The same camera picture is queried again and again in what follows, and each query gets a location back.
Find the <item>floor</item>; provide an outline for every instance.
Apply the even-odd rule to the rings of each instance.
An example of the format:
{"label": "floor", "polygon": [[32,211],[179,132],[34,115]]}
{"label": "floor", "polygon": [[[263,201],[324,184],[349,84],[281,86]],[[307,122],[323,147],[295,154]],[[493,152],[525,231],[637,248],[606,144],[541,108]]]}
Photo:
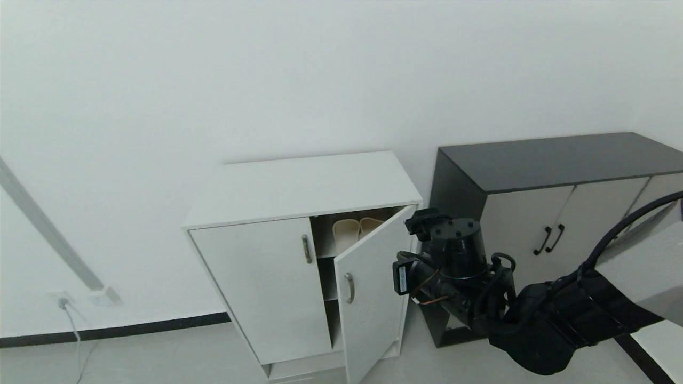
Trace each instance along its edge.
{"label": "floor", "polygon": [[[75,343],[3,349],[0,381],[75,384],[75,350]],[[82,343],[83,359],[89,353],[81,384],[264,383],[231,324]],[[330,382],[325,377],[316,384]],[[523,370],[485,340],[436,349],[419,310],[411,306],[401,356],[380,362],[363,382],[379,383],[650,382],[612,340],[577,351],[569,367],[551,377]]]}

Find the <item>metal handle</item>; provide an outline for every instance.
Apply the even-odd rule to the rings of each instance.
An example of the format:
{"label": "metal handle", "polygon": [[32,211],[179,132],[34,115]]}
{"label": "metal handle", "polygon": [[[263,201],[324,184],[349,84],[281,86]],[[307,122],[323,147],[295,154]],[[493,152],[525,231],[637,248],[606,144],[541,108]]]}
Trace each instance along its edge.
{"label": "metal handle", "polygon": [[308,248],[308,236],[301,235],[301,242],[303,243],[303,255],[306,256],[306,263],[311,264],[313,259],[311,259],[311,250]]}
{"label": "metal handle", "polygon": [[533,254],[536,256],[540,255],[541,252],[543,251],[543,248],[545,248],[546,243],[548,242],[548,239],[550,238],[550,233],[553,231],[553,229],[550,227],[546,227],[545,231],[546,231],[547,235],[546,235],[546,239],[543,240],[543,244],[541,244],[541,247],[539,249],[533,250]]}
{"label": "metal handle", "polygon": [[353,298],[356,297],[356,287],[353,284],[353,276],[351,276],[350,273],[345,273],[344,277],[346,277],[346,281],[348,282],[348,291],[349,291],[349,297],[346,299],[346,302],[351,304],[353,303]]}
{"label": "metal handle", "polygon": [[555,244],[553,244],[551,247],[546,248],[546,252],[550,253],[555,249],[555,245],[559,242],[559,238],[562,237],[562,234],[564,233],[564,225],[560,224],[557,226],[559,228],[559,236],[557,237],[557,240],[555,240]]}

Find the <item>black handle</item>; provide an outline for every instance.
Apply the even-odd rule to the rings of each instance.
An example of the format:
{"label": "black handle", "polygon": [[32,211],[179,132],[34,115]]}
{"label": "black handle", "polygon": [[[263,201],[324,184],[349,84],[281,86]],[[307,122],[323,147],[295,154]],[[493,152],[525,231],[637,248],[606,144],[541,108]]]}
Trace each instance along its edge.
{"label": "black handle", "polygon": [[536,256],[540,255],[541,251],[543,251],[543,247],[546,246],[546,243],[548,242],[548,239],[550,238],[550,233],[553,231],[553,229],[550,227],[546,227],[545,231],[546,231],[547,235],[546,235],[546,239],[543,240],[543,244],[541,244],[541,247],[539,249],[533,250],[533,254]]}
{"label": "black handle", "polygon": [[546,252],[550,253],[555,249],[555,245],[559,242],[559,239],[562,237],[562,234],[564,233],[564,225],[560,224],[557,226],[559,228],[559,236],[557,237],[557,240],[555,240],[555,244],[553,244],[552,247],[546,248]]}

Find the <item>cabinet top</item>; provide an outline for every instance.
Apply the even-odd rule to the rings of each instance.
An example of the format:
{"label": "cabinet top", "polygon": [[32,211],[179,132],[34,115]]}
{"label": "cabinet top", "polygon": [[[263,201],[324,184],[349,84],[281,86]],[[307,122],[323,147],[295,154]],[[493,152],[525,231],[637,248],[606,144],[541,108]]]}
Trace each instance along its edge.
{"label": "cabinet top", "polygon": [[487,193],[683,172],[683,152],[636,133],[506,141],[439,150]]}
{"label": "cabinet top", "polygon": [[222,165],[186,230],[422,202],[391,151]]}

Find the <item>beige slipper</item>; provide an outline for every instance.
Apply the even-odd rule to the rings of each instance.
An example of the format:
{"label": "beige slipper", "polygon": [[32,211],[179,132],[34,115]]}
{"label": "beige slipper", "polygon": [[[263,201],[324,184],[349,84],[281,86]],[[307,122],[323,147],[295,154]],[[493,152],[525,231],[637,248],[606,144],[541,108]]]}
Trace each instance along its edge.
{"label": "beige slipper", "polygon": [[373,219],[371,217],[364,217],[361,219],[361,238],[367,236],[370,232],[374,231],[378,226],[384,223],[383,220]]}
{"label": "beige slipper", "polygon": [[335,237],[337,255],[349,249],[358,241],[361,224],[354,219],[344,219],[332,225],[332,235]]}

